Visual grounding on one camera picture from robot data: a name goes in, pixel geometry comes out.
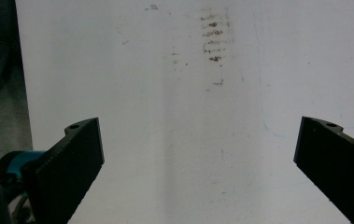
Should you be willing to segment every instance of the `white wall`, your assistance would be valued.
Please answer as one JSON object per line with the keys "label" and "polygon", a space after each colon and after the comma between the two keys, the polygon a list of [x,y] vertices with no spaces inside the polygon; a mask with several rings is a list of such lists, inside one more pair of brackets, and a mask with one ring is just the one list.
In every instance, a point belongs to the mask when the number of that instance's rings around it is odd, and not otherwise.
{"label": "white wall", "polygon": [[34,148],[100,119],[70,223],[348,223],[292,159],[301,116],[354,137],[354,1],[17,4]]}

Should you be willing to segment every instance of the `white surface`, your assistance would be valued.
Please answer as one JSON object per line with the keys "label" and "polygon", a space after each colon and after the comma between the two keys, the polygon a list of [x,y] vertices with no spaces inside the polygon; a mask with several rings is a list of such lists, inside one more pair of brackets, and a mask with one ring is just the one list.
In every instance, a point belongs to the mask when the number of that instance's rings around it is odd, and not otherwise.
{"label": "white surface", "polygon": [[106,163],[70,223],[348,223],[292,158],[301,116],[354,137],[354,1],[18,13],[35,149],[100,119]]}

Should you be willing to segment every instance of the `hole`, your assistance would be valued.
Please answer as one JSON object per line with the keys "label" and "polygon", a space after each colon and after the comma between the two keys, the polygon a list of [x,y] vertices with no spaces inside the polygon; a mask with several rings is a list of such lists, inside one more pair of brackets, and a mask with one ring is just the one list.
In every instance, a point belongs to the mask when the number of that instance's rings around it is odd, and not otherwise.
{"label": "hole", "polygon": [[69,128],[70,129],[76,129],[76,128],[78,128],[79,126],[77,125],[77,124],[74,124],[74,125],[71,125]]}
{"label": "hole", "polygon": [[332,128],[337,127],[337,125],[335,125],[335,124],[333,124],[333,123],[327,123],[326,125],[329,126],[329,127],[332,127]]}

